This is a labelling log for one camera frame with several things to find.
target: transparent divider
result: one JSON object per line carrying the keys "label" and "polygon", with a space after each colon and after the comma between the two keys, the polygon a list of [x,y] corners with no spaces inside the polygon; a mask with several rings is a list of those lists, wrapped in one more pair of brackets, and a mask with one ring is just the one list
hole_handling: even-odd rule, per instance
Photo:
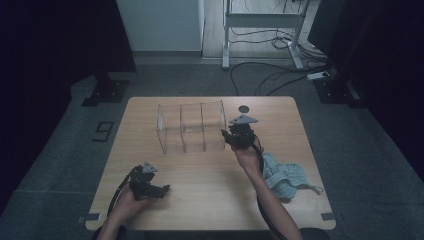
{"label": "transparent divider", "polygon": [[157,133],[164,154],[221,151],[226,129],[222,101],[158,107]]}

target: person's left hand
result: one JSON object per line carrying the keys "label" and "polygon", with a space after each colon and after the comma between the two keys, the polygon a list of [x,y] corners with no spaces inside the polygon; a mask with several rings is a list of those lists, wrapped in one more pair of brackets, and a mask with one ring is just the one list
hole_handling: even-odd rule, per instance
{"label": "person's left hand", "polygon": [[154,198],[135,200],[134,193],[130,189],[129,183],[127,183],[122,188],[121,194],[109,217],[115,218],[118,222],[123,222],[139,214],[143,209],[152,204],[153,201]]}

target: person's arm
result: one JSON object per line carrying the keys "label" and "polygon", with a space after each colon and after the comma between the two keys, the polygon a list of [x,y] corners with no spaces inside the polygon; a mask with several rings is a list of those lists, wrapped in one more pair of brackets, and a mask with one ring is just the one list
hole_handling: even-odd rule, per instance
{"label": "person's arm", "polygon": [[259,158],[255,150],[252,147],[247,150],[232,147],[232,150],[238,163],[252,182],[262,208],[273,225],[287,240],[301,240],[302,235],[293,218],[266,184],[260,171]]}
{"label": "person's arm", "polygon": [[115,240],[121,224],[139,214],[152,202],[152,198],[136,201],[129,184],[126,184],[122,188],[121,194],[119,195],[112,212],[103,223],[97,240]]}

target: crumpled fabric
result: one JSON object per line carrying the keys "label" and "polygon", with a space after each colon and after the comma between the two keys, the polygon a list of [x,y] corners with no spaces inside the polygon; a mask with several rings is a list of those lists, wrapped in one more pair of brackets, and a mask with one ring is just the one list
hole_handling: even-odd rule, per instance
{"label": "crumpled fabric", "polygon": [[309,188],[317,194],[324,192],[323,188],[309,184],[305,171],[298,164],[275,163],[271,153],[263,153],[263,158],[264,179],[278,198],[294,198],[299,187]]}

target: wooden floor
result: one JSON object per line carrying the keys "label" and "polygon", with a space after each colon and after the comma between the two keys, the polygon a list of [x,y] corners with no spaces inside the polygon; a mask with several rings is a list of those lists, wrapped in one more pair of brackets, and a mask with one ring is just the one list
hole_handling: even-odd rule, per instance
{"label": "wooden floor", "polygon": [[[205,32],[203,39],[203,57],[222,57],[222,43],[224,40],[223,6],[224,1],[205,1]],[[307,37],[312,26],[313,19],[321,0],[311,0],[307,16],[300,34],[300,43],[307,44]],[[299,3],[291,0],[233,0],[232,12],[235,13],[297,13]],[[257,28],[234,28],[235,33],[248,33],[266,29]],[[279,29],[282,32],[292,33],[293,29]],[[275,31],[238,36],[230,30],[230,41],[264,41],[275,37]],[[230,57],[239,58],[265,58],[281,59],[291,58],[287,49],[278,50],[271,42],[265,43],[230,43]]]}

